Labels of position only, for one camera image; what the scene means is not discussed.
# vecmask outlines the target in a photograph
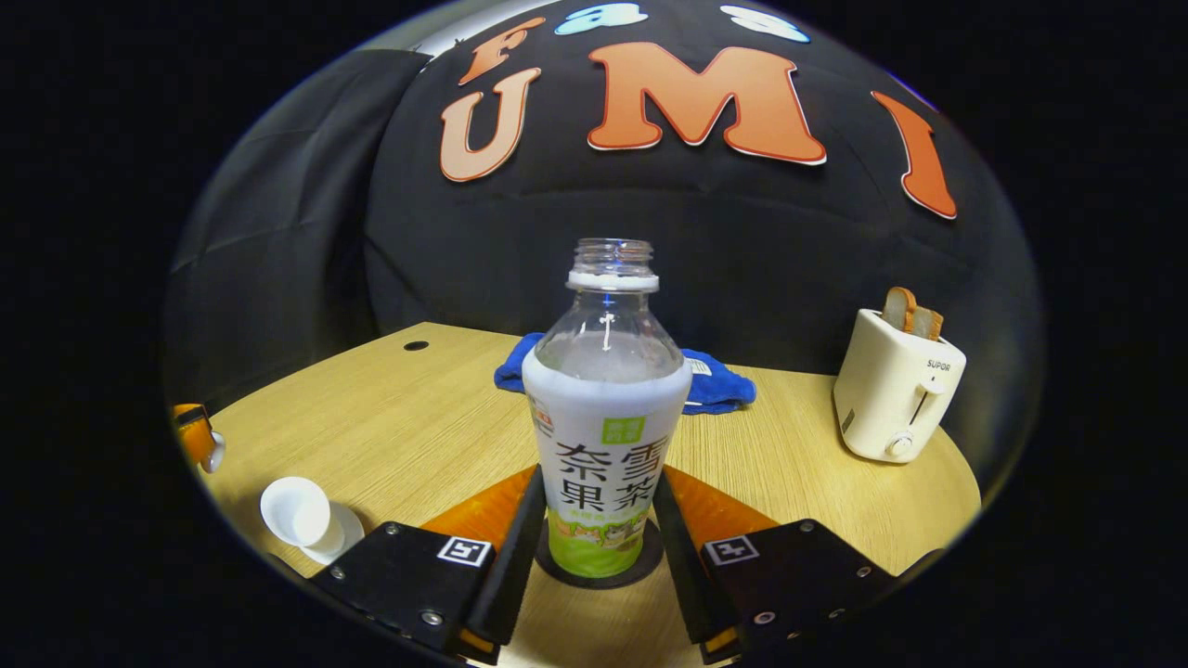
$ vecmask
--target orange letter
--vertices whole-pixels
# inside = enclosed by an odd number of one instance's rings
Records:
[[[541,76],[541,68],[518,71],[495,84],[499,94],[499,115],[495,119],[495,137],[485,147],[470,150],[470,114],[482,100],[482,93],[472,93],[446,107],[442,120],[442,174],[450,181],[473,181],[487,176],[504,164],[524,128],[524,105],[527,102],[527,84]]]
[[[544,17],[537,17],[535,19],[529,19],[518,26],[500,32],[499,34],[492,37],[491,39],[479,44],[474,49],[474,61],[470,63],[470,71],[466,73],[466,76],[457,80],[459,86],[465,86],[470,81],[474,81],[479,76],[491,71],[491,68],[498,65],[499,63],[507,59],[507,53],[504,53],[504,49],[514,49],[524,43],[527,38],[529,29],[533,29],[544,23]]]
[[[725,137],[734,150],[810,165],[824,162],[824,146],[809,134],[792,87],[791,61],[731,46],[697,74],[649,42],[604,46],[589,57],[606,68],[602,125],[589,133],[595,149],[646,149],[661,140],[661,127],[644,116],[644,95],[694,146],[709,137],[733,97],[738,120]]]
[[[949,220],[958,218],[958,204],[944,184],[941,157],[936,155],[936,146],[933,145],[933,126],[920,118],[920,114],[891,97],[873,90],[871,95],[883,105],[883,108],[891,112],[891,118],[899,127],[899,137],[903,138],[903,147],[908,152],[908,171],[899,179],[903,183],[903,191],[914,202],[941,218]]]

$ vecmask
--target blue cloth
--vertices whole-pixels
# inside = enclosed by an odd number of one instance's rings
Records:
[[[531,351],[537,341],[544,336],[541,332],[535,332],[520,339],[512,348],[507,361],[495,370],[495,386],[513,392],[524,391],[524,379],[520,376],[520,367],[524,365],[524,355]],[[689,387],[689,399],[684,404],[685,415],[708,412],[713,415],[737,410],[744,404],[754,402],[754,383],[750,378],[744,378],[738,373],[726,368],[726,365],[716,359],[681,348],[693,367],[693,386]]]

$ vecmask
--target clear plastic bottle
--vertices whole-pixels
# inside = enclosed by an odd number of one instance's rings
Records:
[[[525,355],[549,505],[549,550],[583,578],[639,556],[647,509],[689,396],[684,355],[647,309],[652,247],[581,239],[574,305]]]

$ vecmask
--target white toaster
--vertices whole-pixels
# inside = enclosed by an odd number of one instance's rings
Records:
[[[943,338],[901,332],[861,309],[833,386],[841,437],[866,459],[906,464],[924,449],[961,382],[966,357]]]

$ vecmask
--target white plastic cup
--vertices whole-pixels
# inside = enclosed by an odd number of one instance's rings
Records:
[[[308,478],[282,478],[268,485],[260,496],[260,515],[273,535],[310,556],[343,552],[342,524],[330,511],[330,499]]]

